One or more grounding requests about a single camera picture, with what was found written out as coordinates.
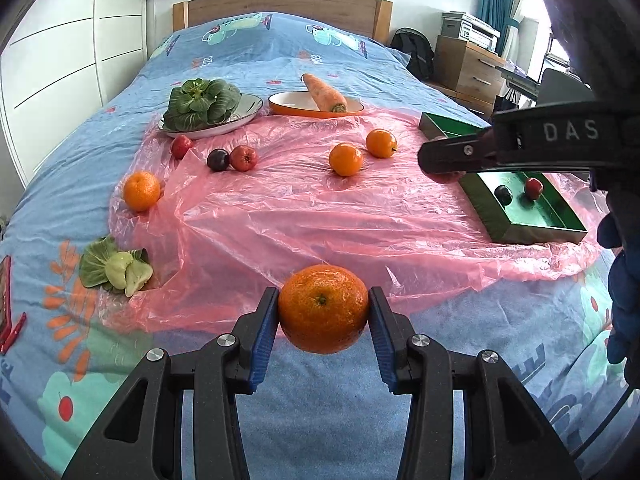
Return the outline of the blue gloved right hand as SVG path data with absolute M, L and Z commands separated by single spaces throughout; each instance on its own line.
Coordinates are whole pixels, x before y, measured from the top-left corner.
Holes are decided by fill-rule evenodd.
M 598 243 L 620 248 L 610 272 L 613 329 L 608 338 L 608 362 L 625 363 L 628 385 L 639 388 L 639 222 L 625 226 L 609 212 L 598 226 Z

